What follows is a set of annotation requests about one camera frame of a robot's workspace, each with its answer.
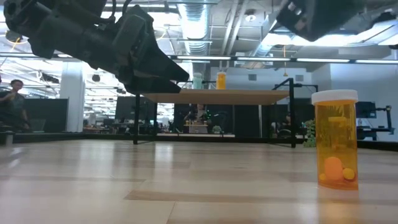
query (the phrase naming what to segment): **wall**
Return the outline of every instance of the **wall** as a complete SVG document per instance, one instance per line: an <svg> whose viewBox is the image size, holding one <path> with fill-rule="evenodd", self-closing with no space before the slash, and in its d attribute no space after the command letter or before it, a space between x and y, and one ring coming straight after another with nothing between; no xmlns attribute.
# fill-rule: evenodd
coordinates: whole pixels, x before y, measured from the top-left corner
<svg viewBox="0 0 398 224"><path fill-rule="evenodd" d="M319 91L331 90L330 64L326 64L315 70L311 77L312 83L318 85Z"/></svg>
<svg viewBox="0 0 398 224"><path fill-rule="evenodd" d="M391 55L385 59L394 59ZM360 101L373 101L376 107L392 106L392 127L398 128L398 68L396 65L332 64L331 89L357 90ZM368 120L371 126L387 126L386 112L377 112L377 119ZM377 134L380 141L398 141L398 135Z"/></svg>
<svg viewBox="0 0 398 224"><path fill-rule="evenodd" d="M211 80L216 80L218 67L211 68ZM288 77L284 76L285 70L283 68L275 71L272 69L253 69L247 70L245 68L229 68L226 75L226 88L229 90L271 90L275 84L280 84L288 78L295 78L296 75L304 75L304 82L301 84L312 84L311 73L304 68L288 68L286 70ZM248 75L256 74L257 81L249 81ZM283 86L279 90L289 90L288 86ZM295 88L296 98L310 98L314 88Z"/></svg>

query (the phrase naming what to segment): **computer monitor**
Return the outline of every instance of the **computer monitor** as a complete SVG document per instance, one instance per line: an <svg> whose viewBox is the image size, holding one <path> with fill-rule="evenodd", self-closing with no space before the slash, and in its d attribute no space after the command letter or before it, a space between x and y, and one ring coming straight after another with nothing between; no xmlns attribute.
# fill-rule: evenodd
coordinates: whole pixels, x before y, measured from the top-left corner
<svg viewBox="0 0 398 224"><path fill-rule="evenodd" d="M377 118L376 104L373 102L357 102L355 109L357 118Z"/></svg>
<svg viewBox="0 0 398 224"><path fill-rule="evenodd" d="M114 123L114 119L104 119L104 126L110 126Z"/></svg>
<svg viewBox="0 0 398 224"><path fill-rule="evenodd" d="M119 96L116 103L115 119L134 119L136 98L133 96ZM139 119L154 119L154 103L141 97Z"/></svg>

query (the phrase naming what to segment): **ceiling light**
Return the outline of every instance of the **ceiling light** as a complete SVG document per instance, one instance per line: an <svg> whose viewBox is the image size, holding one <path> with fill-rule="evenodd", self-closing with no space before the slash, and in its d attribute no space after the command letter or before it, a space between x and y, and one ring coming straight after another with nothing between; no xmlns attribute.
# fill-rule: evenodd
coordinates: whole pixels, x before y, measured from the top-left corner
<svg viewBox="0 0 398 224"><path fill-rule="evenodd" d="M21 43L21 41L24 39L22 35L18 34L17 32L7 30L6 32L6 39L13 44L15 43Z"/></svg>
<svg viewBox="0 0 398 224"><path fill-rule="evenodd" d="M255 21L256 20L256 16L255 15L247 15L245 20L248 21L248 22Z"/></svg>
<svg viewBox="0 0 398 224"><path fill-rule="evenodd" d="M91 78L94 82L99 82L101 81L101 77L99 75L93 75L93 77Z"/></svg>
<svg viewBox="0 0 398 224"><path fill-rule="evenodd" d="M238 57L236 60L238 60L238 61L248 61L248 62L288 62L288 61L290 61L290 58L272 58L272 57L255 58L255 57Z"/></svg>
<svg viewBox="0 0 398 224"><path fill-rule="evenodd" d="M348 63L348 59L298 58L298 62Z"/></svg>
<svg viewBox="0 0 398 224"><path fill-rule="evenodd" d="M357 60L356 63L398 65L398 60Z"/></svg>
<svg viewBox="0 0 398 224"><path fill-rule="evenodd" d="M256 16L254 15L255 12L256 10L254 9L246 10L246 12L244 13L244 15L246 16L245 20L248 22L255 21L256 20Z"/></svg>
<svg viewBox="0 0 398 224"><path fill-rule="evenodd" d="M177 56L180 60L231 60L231 57L222 56Z"/></svg>
<svg viewBox="0 0 398 224"><path fill-rule="evenodd" d="M310 42L302 37L295 36L290 44L296 46L341 47L356 42L355 35L330 34Z"/></svg>
<svg viewBox="0 0 398 224"><path fill-rule="evenodd" d="M388 22L381 22L378 24L375 24L372 29L368 29L358 35L355 36L355 42L360 43L360 42L367 42L369 39L372 39L373 37L377 36L381 32L384 32L385 30L388 30L392 27L393 25Z"/></svg>
<svg viewBox="0 0 398 224"><path fill-rule="evenodd" d="M61 57L61 58L68 58L68 57L70 57L70 58L72 58L72 56L67 55L67 54L58 54L58 57Z"/></svg>
<svg viewBox="0 0 398 224"><path fill-rule="evenodd" d="M112 4L112 3L106 3L105 6L106 6L106 7L112 7L113 4ZM140 6L141 6L141 7L164 7L163 4L140 4ZM117 3L117 4L116 4L116 7L123 7L123 3ZM169 8L171 8L171 9L176 9L177 7L171 5L171 6L169 6Z"/></svg>
<svg viewBox="0 0 398 224"><path fill-rule="evenodd" d="M387 40L379 43L379 45L397 45L398 44L398 34L393 35L392 37L388 38Z"/></svg>

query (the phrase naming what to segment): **white bottle cap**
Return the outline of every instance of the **white bottle cap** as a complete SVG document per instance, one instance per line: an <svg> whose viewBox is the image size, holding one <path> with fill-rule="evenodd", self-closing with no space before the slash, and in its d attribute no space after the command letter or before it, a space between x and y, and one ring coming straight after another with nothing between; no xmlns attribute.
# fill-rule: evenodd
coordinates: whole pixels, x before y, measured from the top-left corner
<svg viewBox="0 0 398 224"><path fill-rule="evenodd" d="M352 100L358 102L358 92L356 90L327 90L314 93L312 104L325 101Z"/></svg>

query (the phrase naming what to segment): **white pillar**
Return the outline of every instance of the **white pillar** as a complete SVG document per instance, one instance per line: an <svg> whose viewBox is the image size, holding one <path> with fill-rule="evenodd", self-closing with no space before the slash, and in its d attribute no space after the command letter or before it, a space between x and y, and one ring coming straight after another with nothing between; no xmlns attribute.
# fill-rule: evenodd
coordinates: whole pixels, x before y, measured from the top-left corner
<svg viewBox="0 0 398 224"><path fill-rule="evenodd" d="M61 99L69 99L67 131L82 132L86 78L82 62L64 62L61 79Z"/></svg>
<svg viewBox="0 0 398 224"><path fill-rule="evenodd" d="M392 55L394 56L394 60L398 60L398 50L391 50Z"/></svg>

